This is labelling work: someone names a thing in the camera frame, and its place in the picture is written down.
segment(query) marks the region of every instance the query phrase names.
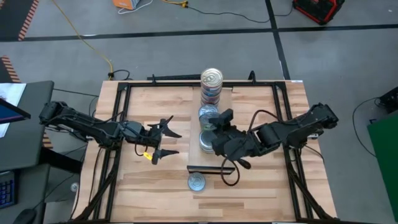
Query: table leg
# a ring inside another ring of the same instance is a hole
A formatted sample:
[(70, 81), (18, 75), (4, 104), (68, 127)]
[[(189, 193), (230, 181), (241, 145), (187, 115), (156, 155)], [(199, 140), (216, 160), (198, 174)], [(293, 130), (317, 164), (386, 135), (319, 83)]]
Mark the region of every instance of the table leg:
[(82, 162), (71, 159), (67, 156), (54, 152), (53, 150), (42, 147), (40, 152), (40, 164), (50, 164), (50, 166), (67, 170), (75, 174), (80, 174)]

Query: orange object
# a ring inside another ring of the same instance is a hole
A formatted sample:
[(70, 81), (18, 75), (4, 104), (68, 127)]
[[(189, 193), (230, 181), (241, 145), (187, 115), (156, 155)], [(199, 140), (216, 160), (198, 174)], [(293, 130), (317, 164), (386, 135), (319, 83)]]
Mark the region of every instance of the orange object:
[(112, 0), (116, 7), (134, 10), (137, 7), (139, 0)]

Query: green panel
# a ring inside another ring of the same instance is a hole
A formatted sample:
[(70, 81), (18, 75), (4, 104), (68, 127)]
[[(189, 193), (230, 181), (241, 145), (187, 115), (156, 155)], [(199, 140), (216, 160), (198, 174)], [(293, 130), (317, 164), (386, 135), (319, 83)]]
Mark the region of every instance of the green panel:
[(398, 222), (398, 114), (368, 126), (374, 152)]

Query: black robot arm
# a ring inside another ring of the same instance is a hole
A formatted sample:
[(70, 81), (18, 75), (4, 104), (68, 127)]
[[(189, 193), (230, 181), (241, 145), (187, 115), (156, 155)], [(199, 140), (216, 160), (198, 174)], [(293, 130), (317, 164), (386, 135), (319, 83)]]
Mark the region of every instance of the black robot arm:
[(329, 106), (321, 103), (289, 121), (266, 123), (248, 131), (232, 126), (232, 119), (233, 110), (228, 109), (210, 121), (217, 126), (213, 131), (216, 138), (212, 141), (215, 154), (231, 161), (239, 161), (245, 156), (263, 156), (278, 149), (282, 143), (293, 148), (304, 147), (309, 135), (321, 135), (324, 129), (334, 128), (338, 121)]
[(167, 120), (161, 119), (159, 124), (149, 125), (150, 130), (145, 130), (141, 123), (135, 121), (117, 122), (112, 121), (113, 118), (102, 121), (76, 111), (64, 102), (52, 101), (44, 106), (39, 118), (40, 123), (45, 126), (59, 127), (63, 125), (91, 136), (100, 147), (106, 149), (120, 148), (123, 139), (128, 143), (154, 147), (152, 163), (155, 165), (158, 159), (178, 153), (178, 151), (159, 150), (162, 134), (174, 138), (181, 137), (167, 127), (173, 116)]

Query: keyboard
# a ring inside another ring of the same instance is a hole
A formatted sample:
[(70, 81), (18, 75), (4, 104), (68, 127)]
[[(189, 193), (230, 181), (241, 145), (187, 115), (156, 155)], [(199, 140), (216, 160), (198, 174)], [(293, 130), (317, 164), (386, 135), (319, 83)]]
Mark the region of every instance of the keyboard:
[(17, 203), (16, 176), (13, 171), (0, 173), (0, 209)]

